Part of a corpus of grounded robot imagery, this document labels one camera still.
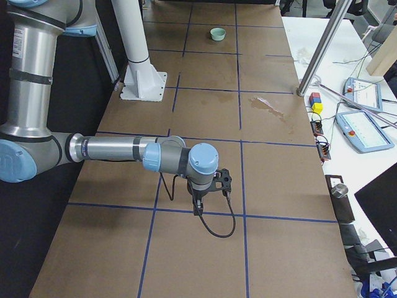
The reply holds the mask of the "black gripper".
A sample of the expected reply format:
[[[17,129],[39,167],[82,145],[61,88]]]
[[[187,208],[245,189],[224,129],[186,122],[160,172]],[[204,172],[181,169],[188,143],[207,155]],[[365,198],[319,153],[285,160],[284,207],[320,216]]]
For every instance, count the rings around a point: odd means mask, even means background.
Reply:
[[[207,195],[207,191],[199,191],[193,188],[191,182],[187,183],[187,190],[192,196],[192,203],[194,205],[194,215],[203,214],[203,198]]]

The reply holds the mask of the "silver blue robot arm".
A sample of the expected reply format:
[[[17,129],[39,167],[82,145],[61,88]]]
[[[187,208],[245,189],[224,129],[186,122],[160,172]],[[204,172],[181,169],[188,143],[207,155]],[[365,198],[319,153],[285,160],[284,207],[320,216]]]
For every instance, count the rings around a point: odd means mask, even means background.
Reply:
[[[47,127],[57,38],[95,35],[95,2],[9,1],[7,12],[15,28],[7,121],[1,126],[1,179],[19,183],[84,160],[137,161],[147,170],[185,178],[194,214],[201,215],[203,197],[215,191],[220,177],[212,145],[188,148],[178,136],[93,137]]]

